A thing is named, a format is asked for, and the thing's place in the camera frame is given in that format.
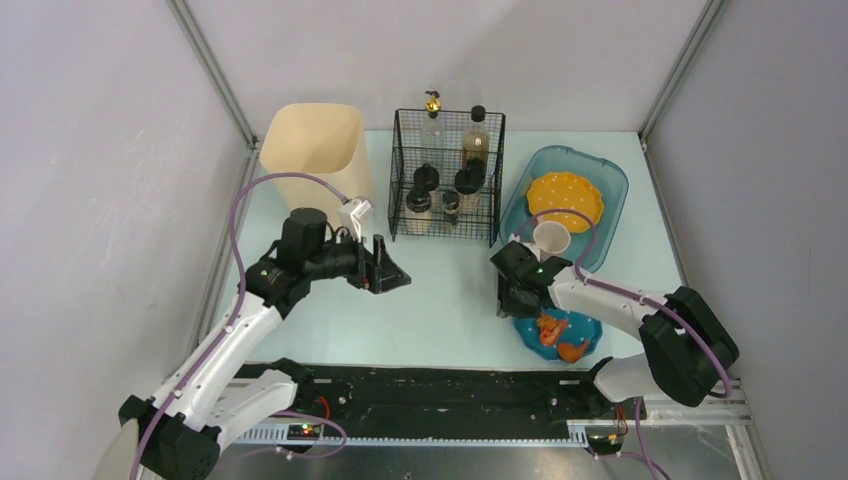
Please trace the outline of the pink white mug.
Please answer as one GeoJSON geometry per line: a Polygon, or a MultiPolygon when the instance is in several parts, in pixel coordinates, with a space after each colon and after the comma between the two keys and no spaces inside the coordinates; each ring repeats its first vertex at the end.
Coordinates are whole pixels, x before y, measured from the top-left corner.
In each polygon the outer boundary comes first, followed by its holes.
{"type": "Polygon", "coordinates": [[[557,221],[542,221],[533,229],[532,240],[544,261],[563,254],[571,245],[571,234],[557,221]]]}

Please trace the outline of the blue dotted plate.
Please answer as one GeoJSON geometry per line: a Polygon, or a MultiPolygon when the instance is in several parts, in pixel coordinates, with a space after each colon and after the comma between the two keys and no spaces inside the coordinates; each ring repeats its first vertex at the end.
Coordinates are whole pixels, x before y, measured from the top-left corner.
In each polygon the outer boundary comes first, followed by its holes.
{"type": "Polygon", "coordinates": [[[523,344],[542,359],[563,362],[558,360],[554,354],[544,353],[542,351],[542,347],[538,341],[538,330],[535,324],[535,320],[542,314],[549,314],[557,319],[567,318],[570,321],[571,329],[564,335],[564,340],[579,343],[583,338],[587,338],[590,341],[590,346],[584,357],[595,351],[603,336],[603,327],[598,320],[572,310],[548,308],[544,309],[536,317],[513,318],[512,325],[517,331],[523,344]]]}

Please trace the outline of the spice jar black lid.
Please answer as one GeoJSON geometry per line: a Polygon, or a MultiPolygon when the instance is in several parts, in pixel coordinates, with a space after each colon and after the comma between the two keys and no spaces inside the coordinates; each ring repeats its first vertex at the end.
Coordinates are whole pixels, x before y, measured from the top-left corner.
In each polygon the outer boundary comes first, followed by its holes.
{"type": "Polygon", "coordinates": [[[460,212],[475,214],[479,207],[480,192],[485,181],[486,163],[479,158],[471,158],[457,171],[454,186],[460,196],[460,212]]]}
{"type": "Polygon", "coordinates": [[[427,193],[437,190],[440,186],[439,170],[429,163],[424,163],[413,172],[413,188],[427,193]]]}
{"type": "Polygon", "coordinates": [[[424,235],[432,227],[432,197],[429,191],[413,188],[405,199],[406,229],[412,235],[424,235]]]}

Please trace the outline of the yellow dotted plate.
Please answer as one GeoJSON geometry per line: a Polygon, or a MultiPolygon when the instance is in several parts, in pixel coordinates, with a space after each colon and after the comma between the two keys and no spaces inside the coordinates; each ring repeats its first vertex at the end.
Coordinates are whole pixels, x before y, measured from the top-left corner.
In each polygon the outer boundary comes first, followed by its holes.
{"type": "Polygon", "coordinates": [[[537,215],[552,209],[577,211],[598,225],[605,205],[600,190],[572,172],[550,172],[534,179],[525,194],[527,211],[537,215]]]}

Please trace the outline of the small pepper shaker jar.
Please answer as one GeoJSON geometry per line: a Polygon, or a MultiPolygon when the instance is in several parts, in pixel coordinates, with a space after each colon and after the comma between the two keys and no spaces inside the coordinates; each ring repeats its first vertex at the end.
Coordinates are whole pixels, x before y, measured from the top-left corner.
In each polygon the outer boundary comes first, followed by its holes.
{"type": "Polygon", "coordinates": [[[457,191],[445,191],[442,195],[443,219],[449,228],[455,228],[459,223],[461,198],[457,191]]]}

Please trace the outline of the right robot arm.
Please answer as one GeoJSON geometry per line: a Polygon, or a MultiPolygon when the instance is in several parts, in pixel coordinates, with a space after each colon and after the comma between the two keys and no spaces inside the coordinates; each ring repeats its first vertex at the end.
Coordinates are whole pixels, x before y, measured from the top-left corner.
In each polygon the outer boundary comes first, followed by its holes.
{"type": "Polygon", "coordinates": [[[680,286],[671,293],[605,282],[559,257],[512,241],[490,259],[498,279],[498,308],[534,318],[555,308],[587,315],[630,335],[640,354],[599,361],[586,379],[610,403],[663,394],[687,407],[733,392],[730,367],[739,348],[702,295],[680,286]]]}

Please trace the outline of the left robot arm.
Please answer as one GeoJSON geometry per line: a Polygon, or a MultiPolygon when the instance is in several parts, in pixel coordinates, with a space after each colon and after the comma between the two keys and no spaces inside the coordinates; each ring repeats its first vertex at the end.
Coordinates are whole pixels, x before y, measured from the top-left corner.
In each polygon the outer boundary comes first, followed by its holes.
{"type": "Polygon", "coordinates": [[[147,469],[164,479],[205,479],[221,453],[264,419],[288,411],[300,378],[266,370],[239,392],[225,396],[255,347],[278,328],[316,281],[345,279],[372,294],[411,284],[388,255],[382,236],[366,249],[357,220],[327,233],[326,214],[297,208],[279,240],[240,272],[231,308],[189,359],[149,399],[129,397],[119,416],[122,433],[137,434],[135,451],[118,470],[136,479],[147,469]]]}

